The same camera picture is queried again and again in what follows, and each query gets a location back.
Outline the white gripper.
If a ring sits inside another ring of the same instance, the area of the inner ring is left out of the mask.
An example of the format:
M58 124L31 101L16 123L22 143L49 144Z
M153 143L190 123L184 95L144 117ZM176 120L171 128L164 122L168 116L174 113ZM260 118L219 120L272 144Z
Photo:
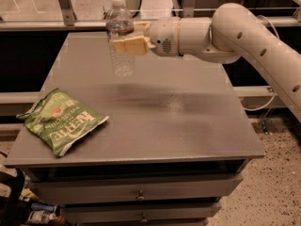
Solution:
M110 41L119 54L145 55L150 49L160 57L176 57L178 49L178 17L160 18L151 21L134 22L135 32L144 36L116 38Z

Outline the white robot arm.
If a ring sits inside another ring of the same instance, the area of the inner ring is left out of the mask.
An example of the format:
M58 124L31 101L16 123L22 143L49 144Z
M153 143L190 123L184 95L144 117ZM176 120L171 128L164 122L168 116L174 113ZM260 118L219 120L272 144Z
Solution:
M272 34L247 8L228 3L211 18L161 18L135 24L111 40L115 52L161 57L191 55L229 64L244 58L301 121L301 55Z

